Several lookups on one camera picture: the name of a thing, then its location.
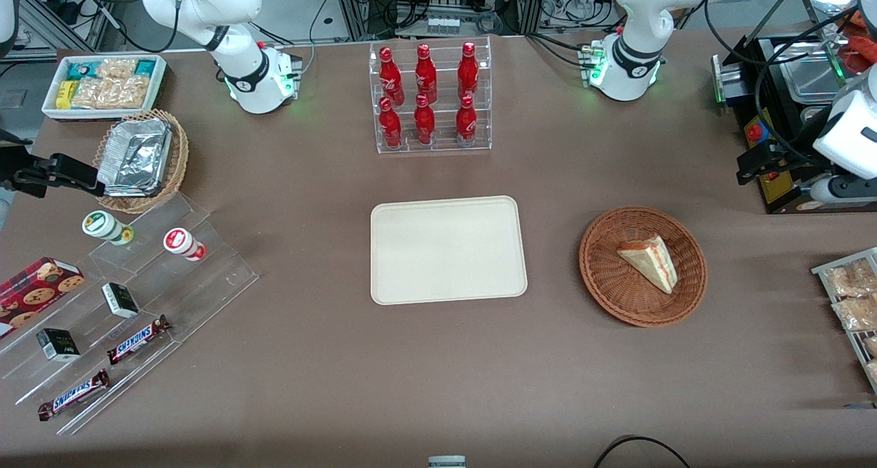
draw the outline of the small black box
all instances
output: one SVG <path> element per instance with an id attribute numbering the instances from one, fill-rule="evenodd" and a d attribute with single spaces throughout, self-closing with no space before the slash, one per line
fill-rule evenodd
<path id="1" fill-rule="evenodd" d="M 103 291 L 103 299 L 105 299 L 107 305 L 110 306 L 110 312 L 125 319 L 133 319 L 134 317 L 137 317 L 140 309 L 138 309 L 137 304 L 134 303 L 134 297 L 131 296 L 131 291 L 128 291 L 127 288 L 118 283 L 104 284 L 104 286 L 101 287 L 101 290 Z"/>
<path id="2" fill-rule="evenodd" d="M 79 349 L 69 331 L 43 328 L 37 333 L 37 341 L 49 360 L 73 362 L 79 358 Z"/>

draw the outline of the red cookie box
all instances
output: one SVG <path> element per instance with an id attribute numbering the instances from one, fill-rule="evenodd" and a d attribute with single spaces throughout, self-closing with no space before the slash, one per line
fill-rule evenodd
<path id="1" fill-rule="evenodd" d="M 41 258 L 0 284 L 0 338 L 22 327 L 84 281 L 79 268 Z"/>

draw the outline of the red emergency stop button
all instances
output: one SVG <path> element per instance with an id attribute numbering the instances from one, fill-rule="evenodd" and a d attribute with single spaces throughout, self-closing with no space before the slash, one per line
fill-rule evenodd
<path id="1" fill-rule="evenodd" d="M 750 143 L 757 143 L 760 141 L 765 135 L 765 128 L 762 127 L 761 124 L 752 124 L 746 128 L 746 139 L 749 140 Z"/>

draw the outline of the yellow snack package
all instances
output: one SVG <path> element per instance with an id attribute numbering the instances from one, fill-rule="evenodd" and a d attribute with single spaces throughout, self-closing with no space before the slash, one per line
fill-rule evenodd
<path id="1" fill-rule="evenodd" d="M 62 81 L 58 87 L 58 96 L 55 98 L 55 108 L 58 110 L 69 110 L 70 100 L 73 99 L 78 87 L 79 81 Z"/>

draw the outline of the brown table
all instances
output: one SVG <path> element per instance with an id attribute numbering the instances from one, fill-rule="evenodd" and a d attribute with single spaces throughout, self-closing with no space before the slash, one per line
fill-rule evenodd
<path id="1" fill-rule="evenodd" d="M 877 412 L 808 269 L 874 246 L 871 214 L 767 216 L 737 186 L 742 137 L 712 99 L 710 34 L 685 31 L 635 103 L 582 89 L 522 38 L 493 39 L 495 147 L 379 157 L 367 45 L 320 47 L 301 99 L 242 112 L 207 53 L 168 53 L 163 107 L 191 141 L 184 191 L 263 274 L 91 421 L 56 437 L 0 383 L 0 466 L 590 466 L 620 434 L 695 466 L 873 466 Z M 106 124 L 46 121 L 38 153 L 90 159 Z M 383 308 L 369 296 L 369 213 L 385 202 L 505 194 L 530 286 L 516 299 Z M 576 250 L 617 206 L 654 206 L 710 265 L 701 308 L 640 330 L 589 297 Z M 16 197 L 0 274 L 75 262 L 96 203 Z M 648 445 L 604 466 L 674 460 Z"/>

